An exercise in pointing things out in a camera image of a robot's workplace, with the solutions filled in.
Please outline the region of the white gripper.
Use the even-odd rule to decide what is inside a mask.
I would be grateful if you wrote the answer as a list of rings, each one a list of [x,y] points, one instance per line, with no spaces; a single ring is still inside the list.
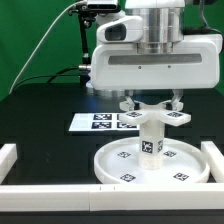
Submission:
[[[97,90],[124,90],[122,111],[139,109],[132,90],[173,89],[166,108],[181,111],[181,89],[213,88],[219,82],[222,36],[187,35],[168,54],[139,54],[135,44],[101,44],[93,53],[91,83]]]

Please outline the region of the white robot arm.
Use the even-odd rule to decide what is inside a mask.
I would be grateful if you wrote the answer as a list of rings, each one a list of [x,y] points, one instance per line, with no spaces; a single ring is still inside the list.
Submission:
[[[219,82],[219,34],[185,35],[186,0],[126,0],[126,13],[100,25],[90,81],[96,90],[184,89]]]

